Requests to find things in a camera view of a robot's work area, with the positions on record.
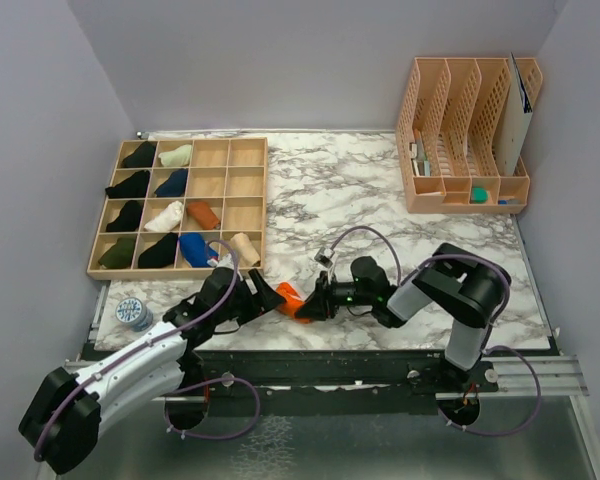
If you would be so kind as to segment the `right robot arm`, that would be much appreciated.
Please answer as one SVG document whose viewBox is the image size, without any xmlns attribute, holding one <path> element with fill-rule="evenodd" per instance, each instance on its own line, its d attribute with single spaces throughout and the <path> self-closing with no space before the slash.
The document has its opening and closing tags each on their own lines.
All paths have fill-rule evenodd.
<svg viewBox="0 0 600 480">
<path fill-rule="evenodd" d="M 440 245 L 399 284 L 370 256 L 353 260 L 352 280 L 322 272 L 314 291 L 295 312 L 302 320 L 325 321 L 342 307 L 368 307 L 386 328 L 400 328 L 434 303 L 449 314 L 452 330 L 439 364 L 422 379 L 452 391 L 471 384 L 488 334 L 510 296 L 511 277 L 502 267 L 449 243 Z"/>
</svg>

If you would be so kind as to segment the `bright orange underwear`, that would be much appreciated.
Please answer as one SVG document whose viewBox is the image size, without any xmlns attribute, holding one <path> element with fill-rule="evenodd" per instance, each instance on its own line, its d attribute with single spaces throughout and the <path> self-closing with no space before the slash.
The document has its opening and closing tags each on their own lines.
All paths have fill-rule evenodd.
<svg viewBox="0 0 600 480">
<path fill-rule="evenodd" d="M 310 324 L 311 319 L 299 317 L 298 310 L 305 304 L 307 296 L 298 290 L 292 283 L 281 282 L 275 291 L 284 298 L 284 303 L 276 310 L 300 324 Z"/>
</svg>

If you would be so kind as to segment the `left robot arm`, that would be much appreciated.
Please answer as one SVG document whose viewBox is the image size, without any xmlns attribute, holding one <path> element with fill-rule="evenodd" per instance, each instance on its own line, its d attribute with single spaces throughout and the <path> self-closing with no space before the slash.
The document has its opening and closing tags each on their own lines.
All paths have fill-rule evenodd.
<svg viewBox="0 0 600 480">
<path fill-rule="evenodd" d="M 200 290 L 170 308 L 151 329 L 117 353 L 70 372 L 58 367 L 43 379 L 18 426 L 34 459 L 57 474 L 85 460 L 105 431 L 156 397 L 203 394 L 210 385 L 197 347 L 219 325 L 244 325 L 285 299 L 251 269 L 247 279 L 218 266 Z"/>
</svg>

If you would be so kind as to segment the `rust brown underwear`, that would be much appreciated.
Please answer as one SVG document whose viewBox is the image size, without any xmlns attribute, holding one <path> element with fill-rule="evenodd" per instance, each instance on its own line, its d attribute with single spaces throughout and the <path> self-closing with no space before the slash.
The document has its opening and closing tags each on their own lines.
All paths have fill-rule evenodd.
<svg viewBox="0 0 600 480">
<path fill-rule="evenodd" d="M 220 228 L 221 221 L 210 205 L 205 201 L 192 201 L 186 206 L 187 214 L 204 230 Z"/>
</svg>

